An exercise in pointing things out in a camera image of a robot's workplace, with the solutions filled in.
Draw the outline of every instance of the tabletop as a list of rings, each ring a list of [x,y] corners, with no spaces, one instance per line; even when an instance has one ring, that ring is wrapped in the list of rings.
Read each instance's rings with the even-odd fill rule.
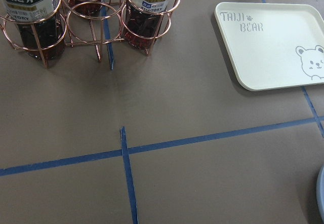
[[[0,35],[1,223],[322,223],[324,88],[244,89],[220,2],[324,15],[181,0],[150,56],[113,43],[114,70],[93,46],[45,69]]]

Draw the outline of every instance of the tray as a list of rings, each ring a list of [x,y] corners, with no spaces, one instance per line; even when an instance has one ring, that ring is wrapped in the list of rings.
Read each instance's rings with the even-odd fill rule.
[[[324,83],[324,22],[314,7],[219,3],[215,17],[247,90]]]

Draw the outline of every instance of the bear face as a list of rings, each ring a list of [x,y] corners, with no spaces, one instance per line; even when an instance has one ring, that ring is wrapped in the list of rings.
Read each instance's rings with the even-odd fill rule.
[[[324,48],[317,45],[315,49],[296,47],[296,53],[302,61],[302,69],[309,77],[324,78]]]

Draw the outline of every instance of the rectangular plate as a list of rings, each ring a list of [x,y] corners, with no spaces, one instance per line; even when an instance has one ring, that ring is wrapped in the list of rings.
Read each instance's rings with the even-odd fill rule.
[[[324,22],[314,7],[219,3],[215,17],[247,90],[324,83]]]

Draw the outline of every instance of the blue plate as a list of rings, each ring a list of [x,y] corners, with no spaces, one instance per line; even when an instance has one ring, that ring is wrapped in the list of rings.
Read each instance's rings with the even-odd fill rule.
[[[324,165],[320,169],[317,177],[316,198],[320,215],[324,221]]]

